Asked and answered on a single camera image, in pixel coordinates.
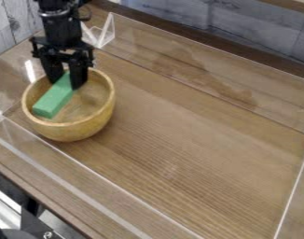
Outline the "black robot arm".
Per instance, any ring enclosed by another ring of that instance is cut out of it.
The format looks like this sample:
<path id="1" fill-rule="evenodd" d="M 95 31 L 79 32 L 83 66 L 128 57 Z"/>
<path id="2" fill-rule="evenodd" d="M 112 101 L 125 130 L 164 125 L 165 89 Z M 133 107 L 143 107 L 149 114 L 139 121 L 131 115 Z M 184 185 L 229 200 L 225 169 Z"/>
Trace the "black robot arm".
<path id="1" fill-rule="evenodd" d="M 88 68 L 93 66 L 93 47 L 83 40 L 81 17 L 76 0 L 33 0 L 39 5 L 39 16 L 44 25 L 44 36 L 33 36 L 32 56 L 41 62 L 48 81 L 55 84 L 68 65 L 69 84 L 73 90 L 83 87 L 88 79 Z"/>

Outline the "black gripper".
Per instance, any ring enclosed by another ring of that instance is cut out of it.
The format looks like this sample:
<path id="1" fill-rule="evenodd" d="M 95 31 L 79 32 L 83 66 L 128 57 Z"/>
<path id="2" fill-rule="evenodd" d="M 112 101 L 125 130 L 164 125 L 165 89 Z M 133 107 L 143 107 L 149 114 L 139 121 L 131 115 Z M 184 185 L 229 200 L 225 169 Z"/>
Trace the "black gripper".
<path id="1" fill-rule="evenodd" d="M 87 68 L 93 65 L 93 47 L 83 40 L 81 23 L 91 20 L 91 13 L 81 15 L 77 8 L 40 8 L 39 16 L 45 35 L 29 39 L 32 56 L 39 58 L 48 81 L 55 84 L 68 63 L 73 90 L 87 82 Z"/>

